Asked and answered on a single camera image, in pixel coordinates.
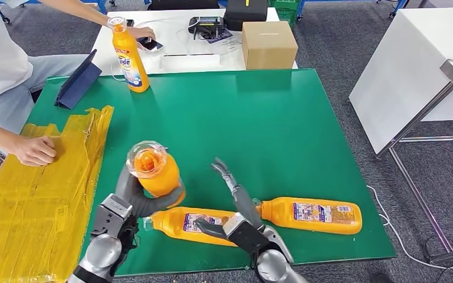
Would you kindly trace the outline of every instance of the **green mat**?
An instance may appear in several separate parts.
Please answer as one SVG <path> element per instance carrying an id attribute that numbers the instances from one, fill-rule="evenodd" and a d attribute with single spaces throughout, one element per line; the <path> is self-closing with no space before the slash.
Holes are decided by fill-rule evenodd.
<path id="1" fill-rule="evenodd" d="M 313 69 L 156 74 L 143 94 L 100 77 L 74 110 L 53 106 L 64 78 L 52 78 L 28 122 L 55 123 L 70 114 L 114 106 L 93 207 L 114 191 L 126 154 L 137 142 L 169 148 L 186 186 L 182 206 L 234 210 L 210 163 L 226 162 L 252 198 L 342 200 L 359 205 L 363 227 L 334 235 L 276 227 L 297 264 L 395 256 L 360 171 Z M 91 229 L 94 221 L 91 212 Z M 250 264 L 238 248 L 137 234 L 140 246 L 118 275 L 238 269 Z M 89 235 L 86 235 L 83 253 Z"/>

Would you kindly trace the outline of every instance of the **clear bottle cap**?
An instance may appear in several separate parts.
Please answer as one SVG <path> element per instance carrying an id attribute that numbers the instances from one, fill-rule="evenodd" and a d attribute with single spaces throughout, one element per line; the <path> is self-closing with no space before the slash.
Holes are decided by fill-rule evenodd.
<path id="1" fill-rule="evenodd" d="M 145 217 L 143 218 L 143 229 L 145 231 L 152 231 L 153 230 L 153 221 L 152 217 Z"/>
<path id="2" fill-rule="evenodd" d="M 261 200 L 256 199 L 256 198 L 252 199 L 251 203 L 252 203 L 252 205 L 254 205 L 255 208 L 257 208 L 258 206 L 261 206 Z"/>
<path id="3" fill-rule="evenodd" d="M 140 179 L 149 179 L 160 172 L 166 164 L 168 153 L 156 141 L 142 141 L 127 153 L 126 166 L 129 172 Z"/>
<path id="4" fill-rule="evenodd" d="M 107 26 L 113 32 L 122 32 L 122 31 L 126 30 L 127 21 L 123 17 L 111 17 L 111 18 L 109 18 L 109 21 L 107 22 Z"/>

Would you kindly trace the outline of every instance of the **robotic hand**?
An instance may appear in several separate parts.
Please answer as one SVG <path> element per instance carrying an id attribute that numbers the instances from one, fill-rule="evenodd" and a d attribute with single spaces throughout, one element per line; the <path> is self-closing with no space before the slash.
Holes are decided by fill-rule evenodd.
<path id="1" fill-rule="evenodd" d="M 124 165 L 117 181 L 116 193 L 111 193 L 98 205 L 91 242 L 67 282 L 112 282 L 128 252 L 137 247 L 134 236 L 138 231 L 138 218 L 150 216 L 172 205 L 180 198 L 182 191 L 179 187 L 166 196 L 147 198 L 138 179 Z"/>
<path id="2" fill-rule="evenodd" d="M 256 266 L 256 275 L 266 283 L 308 283 L 291 267 L 293 257 L 274 228 L 261 222 L 247 191 L 235 181 L 225 163 L 216 158 L 212 167 L 225 180 L 237 213 L 224 226 L 204 219 L 195 221 L 205 234 L 227 239 L 246 251 Z"/>

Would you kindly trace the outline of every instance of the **floor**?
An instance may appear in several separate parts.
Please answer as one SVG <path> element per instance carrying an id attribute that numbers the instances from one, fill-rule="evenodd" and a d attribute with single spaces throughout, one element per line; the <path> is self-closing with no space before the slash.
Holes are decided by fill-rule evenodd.
<path id="1" fill-rule="evenodd" d="M 348 102 L 360 73 L 366 66 L 391 21 L 391 2 L 306 3 L 303 20 L 294 35 L 299 45 L 300 68 L 316 68 L 350 144 L 366 183 L 378 190 L 379 198 L 400 233 L 406 249 L 416 258 L 442 252 L 435 234 L 390 156 L 378 160 Z M 143 9 L 136 0 L 117 0 L 109 11 Z M 29 55 L 87 53 L 99 27 L 42 5 L 3 12 L 11 18 L 8 27 L 13 40 Z M 413 134 L 452 134 L 453 122 L 422 123 Z M 398 153 L 433 214 L 449 239 L 453 240 L 453 142 L 401 144 Z M 374 273 L 388 274 L 394 282 L 435 282 L 440 269 L 410 260 L 393 232 L 387 229 L 398 257 L 384 261 L 344 262 L 297 266 L 309 282 L 370 282 Z M 257 282 L 252 271 L 210 272 L 159 277 L 122 278 L 117 282 Z M 453 270 L 439 282 L 453 282 Z"/>

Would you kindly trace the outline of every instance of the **orange bottle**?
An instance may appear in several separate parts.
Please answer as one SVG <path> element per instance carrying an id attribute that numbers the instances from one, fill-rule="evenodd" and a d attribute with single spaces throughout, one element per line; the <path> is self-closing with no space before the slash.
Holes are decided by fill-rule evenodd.
<path id="1" fill-rule="evenodd" d="M 194 224 L 199 218 L 206 219 L 211 224 L 224 225 L 235 212 L 177 207 L 166 211 L 157 211 L 150 217 L 145 218 L 143 226 L 145 230 L 152 229 L 164 232 L 167 236 L 175 239 L 211 243 L 214 245 L 236 246 L 236 244 L 206 235 Z"/>
<path id="2" fill-rule="evenodd" d="M 344 235 L 362 229 L 360 208 L 354 203 L 288 197 L 254 202 L 262 219 L 280 227 Z"/>
<path id="3" fill-rule="evenodd" d="M 127 154 L 126 166 L 154 197 L 167 195 L 176 187 L 185 188 L 174 158 L 156 141 L 135 144 Z M 184 198 L 185 191 L 170 207 L 181 203 Z"/>
<path id="4" fill-rule="evenodd" d="M 136 40 L 127 30 L 127 22 L 123 17 L 112 17 L 108 21 L 112 29 L 112 43 L 119 58 L 120 68 L 130 90 L 142 93 L 149 87 L 149 80 L 142 59 L 138 54 Z"/>

